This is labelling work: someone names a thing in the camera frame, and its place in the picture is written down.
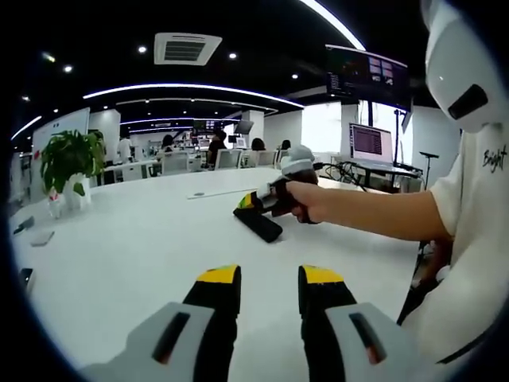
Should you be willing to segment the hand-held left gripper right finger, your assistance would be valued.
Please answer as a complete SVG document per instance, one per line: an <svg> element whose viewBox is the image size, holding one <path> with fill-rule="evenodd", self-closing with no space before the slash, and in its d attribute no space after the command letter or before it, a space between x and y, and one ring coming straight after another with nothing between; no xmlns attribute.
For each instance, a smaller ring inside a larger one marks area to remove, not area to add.
<svg viewBox="0 0 509 382"><path fill-rule="evenodd" d="M335 271L298 268L301 339L311 381L435 381L438 367L370 303L358 303Z"/></svg>

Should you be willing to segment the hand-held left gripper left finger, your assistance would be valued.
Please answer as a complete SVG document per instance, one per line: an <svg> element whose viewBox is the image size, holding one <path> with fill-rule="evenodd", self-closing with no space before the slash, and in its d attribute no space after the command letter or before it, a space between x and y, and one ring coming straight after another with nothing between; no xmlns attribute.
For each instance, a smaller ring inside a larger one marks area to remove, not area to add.
<svg viewBox="0 0 509 382"><path fill-rule="evenodd" d="M80 370L86 381L225 381L242 274L236 264L200 275L182 302L170 302L135 327L124 350Z"/></svg>

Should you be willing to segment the person's right hand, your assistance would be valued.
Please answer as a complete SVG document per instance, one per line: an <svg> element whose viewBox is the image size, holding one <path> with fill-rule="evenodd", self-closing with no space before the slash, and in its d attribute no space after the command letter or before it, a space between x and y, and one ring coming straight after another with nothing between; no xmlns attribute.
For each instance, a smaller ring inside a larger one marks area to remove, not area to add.
<svg viewBox="0 0 509 382"><path fill-rule="evenodd" d="M296 201L291 213L303 224L318 224L325 221L326 190L318 185L290 181L286 191Z"/></svg>

